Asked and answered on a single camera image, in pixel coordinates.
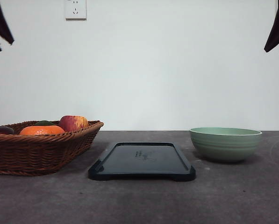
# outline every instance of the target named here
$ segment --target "electrical outlet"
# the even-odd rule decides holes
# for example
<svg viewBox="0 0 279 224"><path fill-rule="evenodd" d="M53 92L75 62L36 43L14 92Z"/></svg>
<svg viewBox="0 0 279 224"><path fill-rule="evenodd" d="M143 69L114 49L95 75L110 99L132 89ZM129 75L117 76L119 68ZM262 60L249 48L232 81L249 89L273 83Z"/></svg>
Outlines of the electrical outlet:
<svg viewBox="0 0 279 224"><path fill-rule="evenodd" d="M64 14L69 20L85 20L86 0L64 0Z"/></svg>

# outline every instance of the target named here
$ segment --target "gray countertop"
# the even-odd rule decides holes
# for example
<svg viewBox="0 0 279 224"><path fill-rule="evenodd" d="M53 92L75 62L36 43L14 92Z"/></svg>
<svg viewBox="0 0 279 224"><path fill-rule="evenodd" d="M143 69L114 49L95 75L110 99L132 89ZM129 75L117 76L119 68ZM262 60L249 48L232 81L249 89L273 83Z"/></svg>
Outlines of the gray countertop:
<svg viewBox="0 0 279 224"><path fill-rule="evenodd" d="M195 167L190 182L93 181L87 171L111 142L175 142ZM0 175L0 224L279 224L279 131L236 164L207 161L185 131L100 131L58 173Z"/></svg>

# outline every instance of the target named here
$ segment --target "green bowl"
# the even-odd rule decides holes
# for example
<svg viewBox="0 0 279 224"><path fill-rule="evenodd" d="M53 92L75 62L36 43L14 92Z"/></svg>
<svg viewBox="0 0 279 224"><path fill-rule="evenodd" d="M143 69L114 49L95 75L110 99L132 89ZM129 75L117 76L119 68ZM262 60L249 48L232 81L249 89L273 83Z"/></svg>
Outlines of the green bowl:
<svg viewBox="0 0 279 224"><path fill-rule="evenodd" d="M237 162L252 155L262 132L225 127L200 127L190 130L194 147L203 156L216 161Z"/></svg>

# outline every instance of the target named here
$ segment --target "fruit basket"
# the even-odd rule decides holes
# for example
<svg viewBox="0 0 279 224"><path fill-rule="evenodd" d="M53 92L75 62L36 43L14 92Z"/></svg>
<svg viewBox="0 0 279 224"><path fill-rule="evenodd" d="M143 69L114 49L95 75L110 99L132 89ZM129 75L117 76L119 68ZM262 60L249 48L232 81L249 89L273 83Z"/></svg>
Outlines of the fruit basket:
<svg viewBox="0 0 279 224"><path fill-rule="evenodd" d="M40 176L53 174L76 156L88 150L100 128L100 121L75 132L56 135L18 135L37 121L4 125L14 129L14 135L0 134L0 174Z"/></svg>

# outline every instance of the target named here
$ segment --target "black tray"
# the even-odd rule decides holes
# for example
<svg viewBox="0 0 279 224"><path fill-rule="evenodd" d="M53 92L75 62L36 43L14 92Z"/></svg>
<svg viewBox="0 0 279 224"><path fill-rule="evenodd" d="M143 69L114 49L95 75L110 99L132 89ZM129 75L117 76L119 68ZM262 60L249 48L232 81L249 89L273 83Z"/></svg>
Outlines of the black tray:
<svg viewBox="0 0 279 224"><path fill-rule="evenodd" d="M118 178L191 181L196 174L181 150L173 143L119 142L105 150L88 170L88 177L99 181Z"/></svg>

